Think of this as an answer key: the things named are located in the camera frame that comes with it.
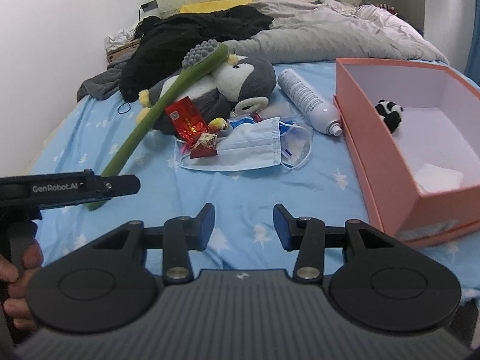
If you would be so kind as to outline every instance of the open cardboard box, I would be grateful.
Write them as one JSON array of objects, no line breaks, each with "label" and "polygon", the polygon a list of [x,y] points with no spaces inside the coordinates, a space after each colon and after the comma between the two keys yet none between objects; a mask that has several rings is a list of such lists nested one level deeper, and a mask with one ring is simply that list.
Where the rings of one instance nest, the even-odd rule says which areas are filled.
[{"label": "open cardboard box", "polygon": [[[382,99],[404,108],[393,134]],[[480,230],[479,91],[446,66],[339,58],[335,101],[372,226],[414,247]]]}]

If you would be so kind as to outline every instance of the gray ribbed panel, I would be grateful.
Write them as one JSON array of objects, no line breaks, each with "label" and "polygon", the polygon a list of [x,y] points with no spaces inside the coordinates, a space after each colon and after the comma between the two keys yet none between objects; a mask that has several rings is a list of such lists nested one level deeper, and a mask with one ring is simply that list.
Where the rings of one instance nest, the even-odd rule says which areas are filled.
[{"label": "gray ribbed panel", "polygon": [[236,271],[203,271],[168,287],[121,330],[74,337],[42,329],[16,351],[25,360],[460,360],[470,352],[445,330],[417,337],[362,330],[320,288],[295,284],[284,271],[247,272],[241,280]]}]

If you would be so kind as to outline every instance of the spray can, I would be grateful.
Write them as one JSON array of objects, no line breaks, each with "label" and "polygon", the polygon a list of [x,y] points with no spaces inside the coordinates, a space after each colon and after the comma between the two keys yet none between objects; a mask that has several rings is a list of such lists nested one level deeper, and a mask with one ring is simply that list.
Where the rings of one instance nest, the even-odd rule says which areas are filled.
[{"label": "spray can", "polygon": [[337,108],[315,92],[295,71],[292,69],[282,71],[278,75],[278,85],[310,120],[315,130],[335,137],[342,134]]}]

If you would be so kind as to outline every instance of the finger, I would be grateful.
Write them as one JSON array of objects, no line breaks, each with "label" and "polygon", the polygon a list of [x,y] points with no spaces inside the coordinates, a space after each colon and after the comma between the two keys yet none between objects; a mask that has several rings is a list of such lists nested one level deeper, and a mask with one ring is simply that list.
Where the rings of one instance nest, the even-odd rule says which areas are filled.
[{"label": "finger", "polygon": [[35,332],[37,325],[31,319],[14,319],[13,324],[17,329]]},{"label": "finger", "polygon": [[33,319],[25,299],[7,299],[3,309],[11,318]]},{"label": "finger", "polygon": [[18,270],[5,257],[0,255],[0,280],[12,283],[18,279]]},{"label": "finger", "polygon": [[32,245],[23,254],[23,265],[26,269],[38,268],[43,264],[43,253],[37,240],[34,239]]},{"label": "finger", "polygon": [[32,276],[37,272],[40,268],[35,269],[27,269],[23,276],[21,276],[16,282],[10,283],[8,285],[8,293],[11,298],[20,299],[25,298],[26,296],[26,289],[27,284],[32,278]]}]

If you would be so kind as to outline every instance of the yellow pillow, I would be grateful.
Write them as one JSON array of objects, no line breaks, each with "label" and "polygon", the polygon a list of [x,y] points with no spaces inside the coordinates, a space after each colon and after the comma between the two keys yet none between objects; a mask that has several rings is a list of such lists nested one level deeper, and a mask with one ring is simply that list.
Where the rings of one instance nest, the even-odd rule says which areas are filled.
[{"label": "yellow pillow", "polygon": [[217,1],[207,1],[205,3],[196,3],[182,5],[180,7],[179,13],[209,13],[216,11],[223,11],[225,9],[230,9],[237,7],[239,5],[247,5],[253,0],[217,0]]}]

